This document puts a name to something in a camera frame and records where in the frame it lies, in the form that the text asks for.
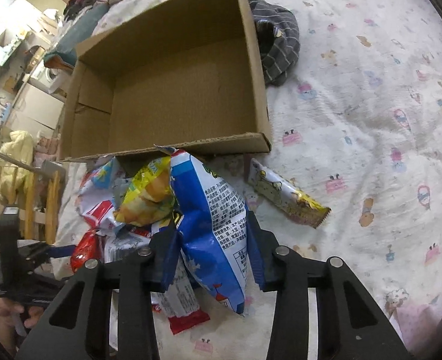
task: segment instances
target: gray striped fabric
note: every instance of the gray striped fabric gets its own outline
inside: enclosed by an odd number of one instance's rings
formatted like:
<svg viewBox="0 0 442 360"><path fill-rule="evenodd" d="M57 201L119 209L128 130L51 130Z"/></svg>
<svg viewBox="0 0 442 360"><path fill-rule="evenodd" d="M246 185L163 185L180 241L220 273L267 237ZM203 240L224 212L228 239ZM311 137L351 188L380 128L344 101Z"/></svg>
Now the gray striped fabric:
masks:
<svg viewBox="0 0 442 360"><path fill-rule="evenodd" d="M299 28L296 17L286 8L264 0L249 0L256 25L264 82L281 85L287 69L299 59Z"/></svg>

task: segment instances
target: blue snack bag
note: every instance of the blue snack bag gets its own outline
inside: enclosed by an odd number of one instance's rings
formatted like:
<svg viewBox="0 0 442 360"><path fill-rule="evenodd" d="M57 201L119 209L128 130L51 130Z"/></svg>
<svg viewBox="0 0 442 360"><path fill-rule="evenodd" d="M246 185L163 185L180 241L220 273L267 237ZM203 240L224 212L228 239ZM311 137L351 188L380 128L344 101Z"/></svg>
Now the blue snack bag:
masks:
<svg viewBox="0 0 442 360"><path fill-rule="evenodd" d="M189 153L171 150L171 188L184 214L178 231L186 267L218 302L242 314L247 274L244 198Z"/></svg>

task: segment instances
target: white patterned bedsheet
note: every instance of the white patterned bedsheet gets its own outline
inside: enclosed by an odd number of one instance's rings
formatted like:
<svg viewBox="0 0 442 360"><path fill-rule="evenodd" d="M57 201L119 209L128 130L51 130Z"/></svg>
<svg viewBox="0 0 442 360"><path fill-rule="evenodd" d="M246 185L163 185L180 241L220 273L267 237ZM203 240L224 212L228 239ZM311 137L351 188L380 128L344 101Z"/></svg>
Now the white patterned bedsheet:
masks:
<svg viewBox="0 0 442 360"><path fill-rule="evenodd" d="M281 244L342 257L386 315L425 311L420 329L402 332L415 349L442 316L441 18L428 0L266 1L296 15L301 51L287 82L267 89L273 150L257 158L332 213L317 230L297 225L245 185L240 156L211 167ZM274 293L250 277L244 317L198 295L211 321L173 336L156 316L162 359L265 358Z"/></svg>

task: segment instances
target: cardboard box in background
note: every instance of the cardboard box in background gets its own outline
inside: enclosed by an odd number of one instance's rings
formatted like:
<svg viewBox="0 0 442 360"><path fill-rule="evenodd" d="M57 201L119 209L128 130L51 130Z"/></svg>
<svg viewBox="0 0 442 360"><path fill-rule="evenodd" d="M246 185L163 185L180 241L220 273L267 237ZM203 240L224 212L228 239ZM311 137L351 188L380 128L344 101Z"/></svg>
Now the cardboard box in background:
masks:
<svg viewBox="0 0 442 360"><path fill-rule="evenodd" d="M248 0L168 0L76 50L62 158L270 151Z"/></svg>

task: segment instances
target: yellow snack bag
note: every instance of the yellow snack bag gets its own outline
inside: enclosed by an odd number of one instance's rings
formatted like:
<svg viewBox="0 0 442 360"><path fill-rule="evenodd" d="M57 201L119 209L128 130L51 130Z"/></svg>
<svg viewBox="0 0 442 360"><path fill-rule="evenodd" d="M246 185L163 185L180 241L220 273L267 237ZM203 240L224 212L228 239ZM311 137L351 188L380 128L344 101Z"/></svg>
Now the yellow snack bag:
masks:
<svg viewBox="0 0 442 360"><path fill-rule="evenodd" d="M170 170L170 157L157 158L142 167L115 213L116 221L145 226L167 216L174 205Z"/></svg>

